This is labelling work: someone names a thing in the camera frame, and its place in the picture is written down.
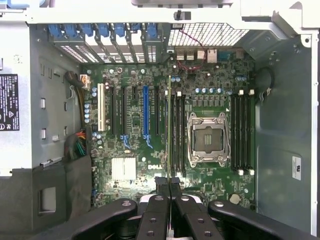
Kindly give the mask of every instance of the motherboard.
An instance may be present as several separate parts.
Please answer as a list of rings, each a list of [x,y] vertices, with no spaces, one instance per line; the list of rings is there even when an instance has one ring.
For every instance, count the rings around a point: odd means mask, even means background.
[[[138,202],[156,177],[179,177],[204,202],[254,203],[254,60],[194,64],[83,67],[95,207]]]

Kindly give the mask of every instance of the warning label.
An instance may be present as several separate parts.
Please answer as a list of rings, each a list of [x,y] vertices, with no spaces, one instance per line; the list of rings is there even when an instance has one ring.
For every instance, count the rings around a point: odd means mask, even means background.
[[[19,131],[17,74],[0,74],[0,132]]]

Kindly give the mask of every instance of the red wire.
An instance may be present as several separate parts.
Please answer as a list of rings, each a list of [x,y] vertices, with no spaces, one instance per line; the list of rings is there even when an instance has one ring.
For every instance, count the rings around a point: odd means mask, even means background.
[[[198,39],[194,38],[193,36],[189,35],[188,33],[184,32],[184,31],[182,31],[182,30],[179,30],[179,32],[182,33],[182,34],[184,34],[184,35],[186,35],[187,37],[189,37],[189,38],[192,39],[193,41],[197,42],[197,43],[200,45],[200,47],[203,49],[203,51],[204,51],[204,56],[203,56],[202,64],[201,64],[200,66],[188,67],[188,66],[182,65],[181,62],[178,61],[178,66],[179,66],[179,68],[184,69],[184,70],[187,70],[187,71],[194,71],[194,70],[201,69],[202,66],[203,66],[203,64],[205,63],[206,58],[207,58],[207,51],[206,51],[206,49],[204,48],[204,46],[202,45],[202,43],[201,43]]]

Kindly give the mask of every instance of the green circuit board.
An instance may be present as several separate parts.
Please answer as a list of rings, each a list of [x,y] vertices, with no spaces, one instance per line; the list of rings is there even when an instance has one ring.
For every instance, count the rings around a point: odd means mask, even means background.
[[[82,73],[90,75],[91,81],[85,102],[90,105],[87,124],[92,129],[94,206],[100,207],[118,198],[139,201],[141,196],[156,189],[155,177],[176,176],[182,189],[197,189],[208,201],[229,199],[231,194],[237,194],[239,204],[249,208],[255,198],[255,176],[237,174],[234,166],[239,163],[237,156],[242,156],[249,159],[250,167],[255,169],[255,120],[252,117],[255,108],[248,100],[243,109],[247,115],[239,115],[242,108],[234,107],[232,96],[253,88],[254,67],[253,59],[248,56],[236,59],[235,54],[225,61],[204,64],[193,72],[181,70],[174,60],[158,65],[84,66]],[[97,127],[101,111],[98,84],[104,84],[102,131]],[[148,91],[148,139],[144,134],[144,86]],[[233,111],[237,111],[239,117],[233,117]],[[192,113],[201,118],[224,113],[228,129],[225,134],[231,151],[235,149],[227,161],[200,162],[192,166],[188,145],[188,119]],[[239,128],[234,124],[240,121],[238,118],[246,122],[248,137],[239,143],[245,151],[234,146],[238,144],[238,138],[233,138],[233,129]]]

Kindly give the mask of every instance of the cpu socket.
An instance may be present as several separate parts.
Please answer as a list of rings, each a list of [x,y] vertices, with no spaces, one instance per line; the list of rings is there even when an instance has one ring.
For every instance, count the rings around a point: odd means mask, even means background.
[[[230,154],[229,126],[225,113],[219,117],[197,117],[192,112],[187,123],[188,159],[197,163],[219,163],[224,167]]]

